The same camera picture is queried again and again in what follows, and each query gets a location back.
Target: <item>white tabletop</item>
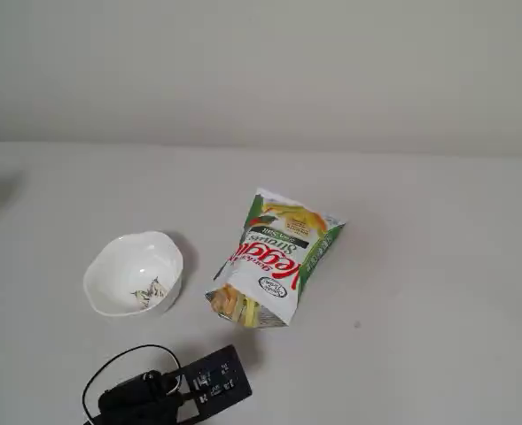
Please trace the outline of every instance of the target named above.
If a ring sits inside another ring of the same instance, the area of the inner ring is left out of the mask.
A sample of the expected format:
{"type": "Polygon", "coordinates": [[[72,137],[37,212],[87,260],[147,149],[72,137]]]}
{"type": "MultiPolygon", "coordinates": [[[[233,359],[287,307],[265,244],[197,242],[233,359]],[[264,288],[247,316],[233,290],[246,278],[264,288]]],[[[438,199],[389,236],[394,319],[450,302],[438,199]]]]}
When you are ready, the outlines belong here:
{"type": "MultiPolygon", "coordinates": [[[[0,143],[0,424],[82,424],[91,374],[144,343],[184,363],[236,345],[253,396],[212,424],[522,424],[522,159],[0,143]],[[203,298],[257,187],[349,221],[289,328],[203,298]],[[183,292],[159,318],[104,319],[83,272],[148,229],[181,245],[183,292]]],[[[124,360],[90,405],[164,364],[124,360]]]]}

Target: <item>white wall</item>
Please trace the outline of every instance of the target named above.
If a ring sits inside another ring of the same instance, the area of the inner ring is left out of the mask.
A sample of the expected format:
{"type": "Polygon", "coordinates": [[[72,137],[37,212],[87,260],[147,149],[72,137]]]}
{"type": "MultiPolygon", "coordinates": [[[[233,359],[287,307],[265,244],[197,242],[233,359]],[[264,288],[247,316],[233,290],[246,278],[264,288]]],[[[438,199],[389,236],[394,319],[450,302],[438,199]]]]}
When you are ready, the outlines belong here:
{"type": "Polygon", "coordinates": [[[0,0],[0,140],[522,154],[522,0],[0,0]]]}

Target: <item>chip bag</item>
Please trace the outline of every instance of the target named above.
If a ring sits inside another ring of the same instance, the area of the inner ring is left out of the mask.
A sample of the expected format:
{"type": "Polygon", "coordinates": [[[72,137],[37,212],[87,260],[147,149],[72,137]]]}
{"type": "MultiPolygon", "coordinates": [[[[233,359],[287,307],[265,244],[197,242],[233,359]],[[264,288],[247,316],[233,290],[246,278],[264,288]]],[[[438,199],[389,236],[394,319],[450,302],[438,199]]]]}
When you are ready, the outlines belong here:
{"type": "Polygon", "coordinates": [[[248,328],[290,325],[317,262],[345,222],[257,189],[237,250],[206,298],[221,317],[248,328]]]}

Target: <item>black object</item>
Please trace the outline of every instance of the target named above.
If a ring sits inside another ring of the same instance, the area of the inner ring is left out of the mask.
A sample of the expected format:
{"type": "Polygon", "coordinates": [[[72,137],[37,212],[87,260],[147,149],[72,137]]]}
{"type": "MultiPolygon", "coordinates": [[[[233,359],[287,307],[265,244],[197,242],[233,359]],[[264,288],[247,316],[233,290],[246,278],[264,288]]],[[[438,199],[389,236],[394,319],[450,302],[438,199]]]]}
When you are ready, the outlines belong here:
{"type": "Polygon", "coordinates": [[[93,424],[191,425],[218,414],[251,394],[237,351],[233,345],[228,345],[174,372],[162,375],[152,370],[107,390],[99,398],[101,414],[93,418],[93,424]],[[190,388],[186,394],[178,391],[182,376],[190,388]],[[178,408],[191,399],[196,403],[198,415],[177,422],[178,408]]]}

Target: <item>black cable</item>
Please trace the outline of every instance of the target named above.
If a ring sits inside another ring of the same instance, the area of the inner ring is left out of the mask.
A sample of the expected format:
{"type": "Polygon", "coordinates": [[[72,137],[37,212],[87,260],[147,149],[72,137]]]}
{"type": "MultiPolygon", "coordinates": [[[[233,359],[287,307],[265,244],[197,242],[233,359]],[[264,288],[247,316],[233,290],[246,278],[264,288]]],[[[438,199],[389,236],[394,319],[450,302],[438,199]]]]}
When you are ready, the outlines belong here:
{"type": "MultiPolygon", "coordinates": [[[[119,357],[122,357],[125,354],[133,352],[134,350],[140,350],[141,348],[146,348],[146,347],[161,348],[162,350],[168,352],[172,356],[172,359],[174,359],[175,364],[178,367],[178,369],[180,368],[180,361],[175,356],[175,354],[173,352],[171,352],[168,348],[163,347],[162,345],[156,345],[156,344],[138,345],[137,347],[130,348],[130,349],[126,350],[125,352],[121,352],[121,353],[117,354],[112,359],[108,360],[102,367],[100,367],[99,370],[93,376],[91,376],[91,379],[88,380],[88,382],[85,384],[85,388],[83,389],[83,394],[82,394],[83,411],[87,415],[87,419],[89,419],[89,421],[91,422],[91,425],[95,425],[95,422],[93,421],[93,416],[91,416],[90,411],[88,410],[87,406],[85,405],[85,395],[87,394],[87,390],[90,388],[93,381],[95,381],[95,378],[97,378],[99,376],[99,374],[107,368],[107,366],[109,366],[119,357]]],[[[174,391],[177,391],[180,388],[180,384],[182,383],[180,380],[180,376],[177,376],[176,379],[178,381],[178,384],[171,391],[169,391],[168,394],[170,394],[174,391]]]]}

